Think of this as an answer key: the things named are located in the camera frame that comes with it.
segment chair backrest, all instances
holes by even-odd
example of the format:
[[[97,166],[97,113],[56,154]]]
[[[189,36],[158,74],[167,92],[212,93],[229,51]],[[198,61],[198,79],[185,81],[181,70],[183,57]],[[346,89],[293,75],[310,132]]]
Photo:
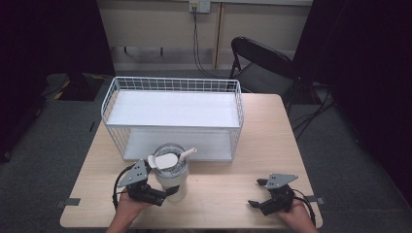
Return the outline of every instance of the chair backrest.
[[[285,78],[298,79],[292,61],[279,51],[246,37],[234,38],[231,47],[239,70],[241,68],[238,55]]]

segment gray carpet floor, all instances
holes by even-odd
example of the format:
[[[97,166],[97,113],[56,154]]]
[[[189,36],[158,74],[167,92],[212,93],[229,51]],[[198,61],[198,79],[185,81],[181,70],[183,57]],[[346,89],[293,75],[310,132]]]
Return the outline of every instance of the gray carpet floor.
[[[227,76],[228,72],[217,74]],[[117,75],[204,77],[198,71]],[[64,76],[49,78],[53,89]],[[55,204],[69,197],[76,182],[101,119],[100,107],[109,84],[107,79],[93,102],[57,101],[48,96],[40,116],[11,151],[12,160],[0,164],[0,232],[104,232],[62,228],[63,210]],[[316,110],[316,105],[293,106],[292,126]],[[315,194],[326,200],[320,206],[324,220],[320,232],[412,232],[410,208],[382,167],[356,140],[350,123],[334,106],[315,117],[297,140]]]

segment wire basket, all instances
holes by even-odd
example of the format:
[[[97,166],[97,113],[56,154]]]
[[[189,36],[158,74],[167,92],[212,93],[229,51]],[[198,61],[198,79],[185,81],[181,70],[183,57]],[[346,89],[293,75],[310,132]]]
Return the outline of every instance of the wire basket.
[[[236,80],[115,77],[101,115],[124,160],[176,143],[191,160],[231,161],[243,125]]]

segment human hand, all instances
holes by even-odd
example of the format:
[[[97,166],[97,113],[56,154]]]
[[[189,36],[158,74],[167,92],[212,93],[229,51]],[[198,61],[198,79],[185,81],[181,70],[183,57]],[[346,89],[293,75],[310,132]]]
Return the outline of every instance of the human hand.
[[[298,233],[316,233],[315,225],[306,211],[302,201],[293,199],[291,209],[288,212],[276,213],[292,230]]]
[[[120,195],[115,217],[106,233],[125,232],[133,220],[139,216],[140,212],[151,205],[150,203],[140,202],[130,198],[125,188]]]

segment black chair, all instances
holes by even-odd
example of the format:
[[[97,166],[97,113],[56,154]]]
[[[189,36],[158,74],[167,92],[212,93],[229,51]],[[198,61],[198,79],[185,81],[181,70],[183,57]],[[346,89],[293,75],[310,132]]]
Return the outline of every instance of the black chair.
[[[234,55],[230,78],[238,80],[243,92],[278,94],[289,114],[299,85],[299,77],[292,61],[268,46],[246,37],[231,42]],[[251,63],[243,69],[239,56]]]

